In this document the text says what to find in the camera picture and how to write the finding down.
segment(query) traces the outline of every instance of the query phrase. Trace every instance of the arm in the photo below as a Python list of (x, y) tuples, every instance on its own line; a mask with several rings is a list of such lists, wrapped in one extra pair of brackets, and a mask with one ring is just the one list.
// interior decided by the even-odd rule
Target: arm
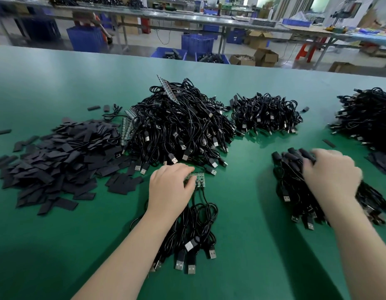
[(183, 184), (193, 170), (178, 163), (153, 172), (145, 215), (73, 300), (137, 298), (162, 241), (195, 189), (195, 176)]
[(338, 151), (315, 150), (304, 178), (333, 227), (354, 300), (386, 300), (386, 245), (355, 199), (362, 172)]

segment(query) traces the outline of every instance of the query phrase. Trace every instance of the hand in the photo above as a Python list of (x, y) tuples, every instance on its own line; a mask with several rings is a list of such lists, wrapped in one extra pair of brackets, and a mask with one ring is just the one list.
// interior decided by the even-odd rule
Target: hand
[(190, 177), (186, 186), (183, 181), (194, 171), (183, 163), (164, 165), (150, 177), (148, 214), (164, 219), (171, 226), (188, 204), (196, 187), (196, 176)]
[(355, 194), (362, 180), (361, 169), (339, 151), (316, 149), (313, 153), (316, 163), (304, 159), (303, 176), (322, 209), (341, 211), (353, 204), (359, 206)]

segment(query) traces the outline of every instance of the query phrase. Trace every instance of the white bottle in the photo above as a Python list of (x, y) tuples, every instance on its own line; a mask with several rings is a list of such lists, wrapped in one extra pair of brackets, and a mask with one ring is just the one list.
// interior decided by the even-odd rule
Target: white bottle
[(269, 11), (268, 20), (272, 20), (272, 15), (273, 15), (273, 7)]

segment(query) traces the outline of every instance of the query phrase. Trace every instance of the floor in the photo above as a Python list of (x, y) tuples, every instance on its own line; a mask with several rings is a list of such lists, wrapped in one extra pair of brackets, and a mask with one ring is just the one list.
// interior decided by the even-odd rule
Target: floor
[[(56, 23), (61, 33), (61, 40), (57, 42), (26, 42), (24, 37), (21, 35), (14, 19), (4, 18), (4, 26), (10, 34), (11, 43), (16, 46), (29, 46), (35, 48), (49, 48), (56, 50), (73, 50), (72, 45), (69, 41), (67, 35), (67, 28), (74, 26), (73, 21), (58, 20)], [(170, 26), (171, 22), (166, 21), (164, 26)], [(167, 30), (151, 30), (150, 34), (140, 34), (140, 35), (127, 35), (129, 50), (124, 52), (126, 55), (139, 55), (144, 57), (149, 57), (157, 47), (171, 47), (171, 48), (181, 48), (181, 35), (183, 33), (179, 31), (167, 31)], [(123, 34), (120, 34), (120, 42), (122, 45), (125, 44)], [(214, 51), (218, 51), (220, 40), (214, 41)], [(105, 50), (106, 53), (119, 54), (121, 47), (117, 44), (117, 38), (114, 36), (114, 44), (109, 47), (108, 50)], [(0, 45), (9, 45), (9, 42), (4, 35), (2, 28), (0, 26)], [(315, 52), (312, 61), (307, 63), (304, 58), (301, 58), (298, 61), (295, 61), (295, 56), (299, 52), (301, 45), (300, 44), (286, 44), (278, 42), (270, 42), (268, 47), (279, 55), (279, 61), (276, 63), (276, 68), (283, 69), (304, 69), (310, 70), (313, 68), (316, 60), (320, 56), (320, 51)], [(254, 55), (255, 50), (249, 48), (247, 45), (237, 45), (226, 43), (225, 54), (229, 57), (232, 54), (245, 54), (245, 55)], [(331, 64), (335, 61), (341, 62), (350, 62), (354, 65), (360, 65), (362, 68), (358, 71), (357, 74), (360, 75), (373, 75), (386, 77), (386, 69), (383, 66), (386, 63), (386, 58), (377, 58), (369, 57), (368, 55), (360, 52), (357, 49), (336, 49), (330, 47), (326, 52), (322, 62), (318, 66), (317, 70), (327, 71), (329, 70)]]

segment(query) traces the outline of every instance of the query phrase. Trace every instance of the green workbench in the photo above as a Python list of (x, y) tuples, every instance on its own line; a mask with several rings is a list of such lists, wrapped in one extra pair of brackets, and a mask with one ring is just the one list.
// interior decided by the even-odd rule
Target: green workbench
[[(226, 105), (236, 92), (252, 97), (258, 91), (310, 110), (298, 135), (233, 140), (228, 167), (206, 176), (206, 197), (219, 207), (213, 226), (217, 258), (207, 260), (200, 251), (196, 274), (187, 275), (174, 269), (170, 257), (149, 274), (139, 299), (349, 299), (332, 229), (315, 224), (309, 231), (291, 222), (275, 194), (271, 153), (329, 148), (322, 141), (327, 138), (354, 158), (365, 181), (386, 198), (386, 176), (364, 159), (367, 149), (326, 127), (340, 109), (336, 95), (386, 90), (386, 78), (0, 46), (0, 130), (13, 130), (0, 136), (0, 156), (10, 155), (17, 141), (50, 133), (65, 116), (99, 119), (102, 110), (89, 112), (89, 106), (129, 108), (160, 84), (157, 74), (174, 82), (189, 78)], [(143, 211), (152, 171), (127, 196), (107, 192), (101, 179), (94, 201), (46, 217), (36, 216), (39, 206), (16, 209), (17, 190), (2, 190), (0, 180), (0, 299), (69, 299)], [(386, 242), (386, 226), (376, 229)]]

